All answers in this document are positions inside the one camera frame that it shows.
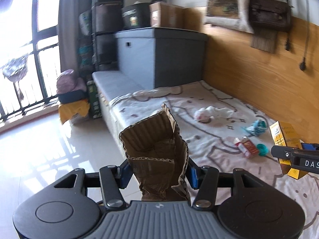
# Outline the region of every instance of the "round pad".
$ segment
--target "round pad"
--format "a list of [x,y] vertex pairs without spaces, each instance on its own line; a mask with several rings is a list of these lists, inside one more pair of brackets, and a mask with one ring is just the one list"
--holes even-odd
[[246,214],[260,223],[274,222],[282,215],[280,207],[268,201],[255,201],[246,206]]
[[72,216],[73,207],[65,202],[52,201],[38,207],[35,214],[43,222],[59,223]]
[[280,192],[246,188],[218,208],[221,224],[235,237],[295,239],[305,224],[302,208]]
[[46,189],[27,199],[14,213],[13,223],[24,238],[79,238],[99,221],[98,205],[79,191]]

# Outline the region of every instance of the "blue plastic wrapper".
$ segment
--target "blue plastic wrapper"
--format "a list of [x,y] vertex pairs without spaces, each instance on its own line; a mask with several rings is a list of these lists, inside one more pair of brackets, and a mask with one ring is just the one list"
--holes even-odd
[[259,137],[267,130],[267,125],[263,120],[256,120],[250,127],[243,127],[243,129],[251,135]]

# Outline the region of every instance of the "hanging bag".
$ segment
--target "hanging bag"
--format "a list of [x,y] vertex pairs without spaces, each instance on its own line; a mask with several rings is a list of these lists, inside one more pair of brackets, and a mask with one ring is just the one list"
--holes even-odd
[[24,95],[20,89],[19,81],[22,80],[28,72],[28,56],[29,54],[25,54],[21,57],[11,59],[2,67],[2,74],[4,77],[8,78],[8,80],[13,82],[14,85],[16,82],[18,82],[19,101],[24,99]]
[[291,29],[291,7],[289,0],[250,0],[249,22],[251,26],[282,32]]

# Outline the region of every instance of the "plastic bag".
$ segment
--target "plastic bag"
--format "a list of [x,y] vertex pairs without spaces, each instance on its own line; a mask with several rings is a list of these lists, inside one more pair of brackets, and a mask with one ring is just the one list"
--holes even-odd
[[29,54],[19,58],[11,59],[3,66],[2,74],[11,82],[18,82],[26,76],[28,72],[27,60]]
[[259,137],[267,130],[267,125],[263,120],[256,120],[250,127],[243,127],[243,129],[251,135]]
[[194,119],[201,122],[207,122],[210,117],[214,117],[215,119],[227,119],[231,118],[233,113],[234,111],[228,108],[218,109],[213,106],[209,106],[195,111]]

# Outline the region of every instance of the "cardboard piece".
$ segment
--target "cardboard piece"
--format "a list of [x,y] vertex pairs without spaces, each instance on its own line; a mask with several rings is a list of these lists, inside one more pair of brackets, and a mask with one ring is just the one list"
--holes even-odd
[[188,147],[165,104],[155,115],[124,129],[119,137],[140,184],[142,200],[190,200],[185,182]]
[[184,28],[184,8],[165,2],[150,5],[151,26]]
[[[291,124],[277,121],[270,127],[272,139],[277,146],[294,147],[302,149],[300,137]],[[278,159],[282,174],[295,178],[296,180],[304,177],[308,172],[291,168],[289,160]]]

